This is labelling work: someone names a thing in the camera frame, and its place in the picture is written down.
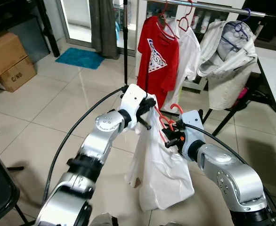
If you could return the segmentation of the white shirt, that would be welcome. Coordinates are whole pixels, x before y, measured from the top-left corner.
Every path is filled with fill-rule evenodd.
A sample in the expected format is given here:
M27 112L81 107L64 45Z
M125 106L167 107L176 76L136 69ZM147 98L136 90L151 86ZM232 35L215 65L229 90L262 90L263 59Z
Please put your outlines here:
M166 148L162 139L159 113L146 118L151 129L138 125L134 156L125 180L138 189L138 202L143 211L165 210L195 194L188 161L176 148Z

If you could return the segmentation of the purple clothes hanger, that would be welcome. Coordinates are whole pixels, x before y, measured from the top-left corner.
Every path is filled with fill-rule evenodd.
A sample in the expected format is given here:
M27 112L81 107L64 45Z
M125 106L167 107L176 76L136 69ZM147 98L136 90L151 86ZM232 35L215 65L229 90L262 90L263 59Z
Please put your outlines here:
M240 22L226 21L226 24L222 26L219 48L222 49L222 52L226 51L226 55L231 51L238 52L250 39L248 33L245 31L245 28L248 28L245 21L248 21L251 17L252 10L248 7L243 9L248 11L248 15L245 19L242 19Z

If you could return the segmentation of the cyan plastic hanger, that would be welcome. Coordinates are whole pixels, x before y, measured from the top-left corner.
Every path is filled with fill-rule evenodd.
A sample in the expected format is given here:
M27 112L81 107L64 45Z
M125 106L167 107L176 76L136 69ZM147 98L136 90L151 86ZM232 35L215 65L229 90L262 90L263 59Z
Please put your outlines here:
M120 37L119 37L119 32L121 31L121 29L120 29L120 26L119 26L119 23L118 23L118 22L115 22L114 25L115 25L115 36L116 36L116 41L118 41L118 40L120 39Z

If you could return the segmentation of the red printed t-shirt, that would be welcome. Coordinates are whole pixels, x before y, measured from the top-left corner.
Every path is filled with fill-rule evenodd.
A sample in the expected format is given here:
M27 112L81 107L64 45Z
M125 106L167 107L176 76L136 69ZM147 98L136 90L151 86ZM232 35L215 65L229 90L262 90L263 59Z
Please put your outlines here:
M179 43L164 34L156 16L147 18L137 47L141 54L137 85L155 95L162 108L168 92L175 89L179 65Z

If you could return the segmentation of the plain white t-shirt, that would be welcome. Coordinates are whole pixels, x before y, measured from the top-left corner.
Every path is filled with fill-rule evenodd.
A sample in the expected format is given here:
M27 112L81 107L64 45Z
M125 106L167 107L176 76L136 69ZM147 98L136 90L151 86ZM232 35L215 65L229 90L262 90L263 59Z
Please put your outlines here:
M186 32L179 29L178 22L170 24L174 33L179 37L179 66L175 88L168 92L162 110L176 113L177 109L172 109L171 105L179 101L179 96L185 80L193 81L197 76L197 67L200 64L201 49L200 43L192 29Z

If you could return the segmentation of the white hooded jacket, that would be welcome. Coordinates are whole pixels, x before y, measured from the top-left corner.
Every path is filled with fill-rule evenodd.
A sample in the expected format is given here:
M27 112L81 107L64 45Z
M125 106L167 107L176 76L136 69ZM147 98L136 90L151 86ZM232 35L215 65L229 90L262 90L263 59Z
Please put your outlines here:
M245 31L250 39L242 49L238 52L231 51L227 55L226 51L222 52L219 45L224 24L226 21L209 24L200 43L201 57L197 73L208 82L209 108L212 110L224 110L233 106L257 62L254 45L256 36L249 26Z

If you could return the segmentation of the small pink object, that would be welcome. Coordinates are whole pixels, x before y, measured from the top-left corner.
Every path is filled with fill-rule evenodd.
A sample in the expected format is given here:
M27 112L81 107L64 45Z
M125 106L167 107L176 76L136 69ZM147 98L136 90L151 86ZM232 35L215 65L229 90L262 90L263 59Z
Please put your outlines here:
M245 95L246 95L246 93L248 92L248 88L243 88L242 90L241 90L241 92L239 93L239 96L237 97L237 101L239 101L240 99L242 99Z

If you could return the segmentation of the teal floor mat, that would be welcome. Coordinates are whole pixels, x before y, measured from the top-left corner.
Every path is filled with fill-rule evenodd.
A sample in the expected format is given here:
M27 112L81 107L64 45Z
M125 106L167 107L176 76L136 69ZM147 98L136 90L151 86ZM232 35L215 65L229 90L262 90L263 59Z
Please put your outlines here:
M104 60L105 58L97 52L67 48L63 54L56 58L55 62L95 70Z

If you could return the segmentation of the grey curtain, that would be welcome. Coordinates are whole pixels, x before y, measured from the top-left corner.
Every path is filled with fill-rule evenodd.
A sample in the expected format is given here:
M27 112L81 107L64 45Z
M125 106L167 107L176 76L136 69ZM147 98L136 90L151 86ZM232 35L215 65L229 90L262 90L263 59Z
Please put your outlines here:
M118 59L114 0L89 0L91 47L100 56Z

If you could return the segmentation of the white framed glass door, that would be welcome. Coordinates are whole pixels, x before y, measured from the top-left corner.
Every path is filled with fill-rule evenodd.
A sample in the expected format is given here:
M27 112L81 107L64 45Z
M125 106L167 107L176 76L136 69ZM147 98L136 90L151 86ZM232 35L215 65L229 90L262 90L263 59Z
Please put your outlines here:
M89 13L89 0L56 0L63 20L65 38L70 43L80 47L91 48L91 25ZM116 22L121 26L121 11L114 4ZM123 33L119 32L120 39L117 48L123 47Z

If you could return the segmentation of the black tall cabinet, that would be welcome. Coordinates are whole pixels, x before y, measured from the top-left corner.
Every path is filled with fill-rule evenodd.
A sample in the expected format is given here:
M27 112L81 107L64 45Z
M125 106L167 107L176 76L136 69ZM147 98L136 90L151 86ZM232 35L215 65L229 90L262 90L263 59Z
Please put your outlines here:
M264 26L257 39L271 41L276 36L276 0L257 0L257 3L257 11L274 16L262 20Z

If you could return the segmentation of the large cardboard box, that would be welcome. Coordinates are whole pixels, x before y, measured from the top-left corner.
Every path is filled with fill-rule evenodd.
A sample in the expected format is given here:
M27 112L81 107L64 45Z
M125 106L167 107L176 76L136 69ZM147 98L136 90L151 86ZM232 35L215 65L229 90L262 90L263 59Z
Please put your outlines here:
M0 32L0 75L26 56L18 36L11 32Z

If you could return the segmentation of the black shelf unit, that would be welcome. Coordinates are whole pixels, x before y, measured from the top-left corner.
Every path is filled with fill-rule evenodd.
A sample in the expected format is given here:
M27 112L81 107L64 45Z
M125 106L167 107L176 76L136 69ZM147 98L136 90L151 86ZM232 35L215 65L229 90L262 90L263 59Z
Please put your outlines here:
M59 57L61 55L60 48L46 10L45 0L0 0L0 32L20 24L30 17L39 20L38 27L41 29L43 39L48 41L54 57Z

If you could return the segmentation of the black clothes rack frame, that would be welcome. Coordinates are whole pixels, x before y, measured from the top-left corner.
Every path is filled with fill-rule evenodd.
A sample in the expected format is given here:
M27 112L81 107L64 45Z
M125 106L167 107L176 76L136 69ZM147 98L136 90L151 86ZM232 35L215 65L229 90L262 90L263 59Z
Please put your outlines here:
M129 3L133 2L137 5L137 8L139 8L140 3L143 3L144 5L149 2L148 0L114 0L114 4L116 6L119 6L119 10L121 11L122 15L120 16L121 18L121 31L123 33L123 47L122 48L118 48L119 52L122 53L123 56L123 62L124 62L124 82L125 84L127 84L129 82L129 67L128 67L128 56L135 56L135 51L129 51L129 9L132 9L129 6Z

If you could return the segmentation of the steel clothes rail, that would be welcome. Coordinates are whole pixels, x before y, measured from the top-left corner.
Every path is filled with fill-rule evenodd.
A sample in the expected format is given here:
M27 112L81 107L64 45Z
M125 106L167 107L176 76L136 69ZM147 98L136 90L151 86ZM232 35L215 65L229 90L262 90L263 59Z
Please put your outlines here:
M148 1L174 4L177 6L192 6L194 8L213 9L215 11L248 15L248 16L260 17L260 18L274 17L274 15L266 14L262 12L256 12L256 11L250 11L247 9L238 9L238 8L226 7L226 6L217 6L215 4L206 3L206 2L189 2L189 1L183 1L183 0L148 0Z

